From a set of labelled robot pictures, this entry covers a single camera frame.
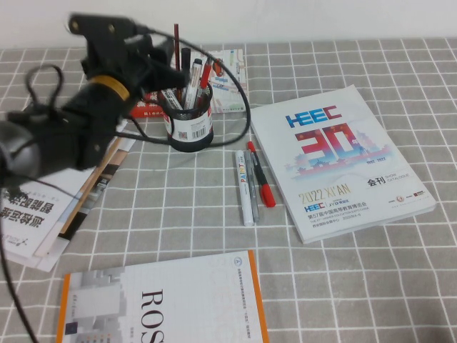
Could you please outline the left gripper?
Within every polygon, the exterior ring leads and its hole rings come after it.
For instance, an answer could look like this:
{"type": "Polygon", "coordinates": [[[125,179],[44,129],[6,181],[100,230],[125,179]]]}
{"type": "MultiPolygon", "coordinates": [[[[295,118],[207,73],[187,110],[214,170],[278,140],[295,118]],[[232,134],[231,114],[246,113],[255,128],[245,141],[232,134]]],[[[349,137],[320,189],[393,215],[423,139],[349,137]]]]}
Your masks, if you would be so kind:
{"type": "Polygon", "coordinates": [[[175,43],[167,38],[154,46],[148,34],[85,32],[81,60],[87,88],[102,94],[143,94],[159,88],[184,88],[188,74],[159,65],[170,63],[175,43]]]}

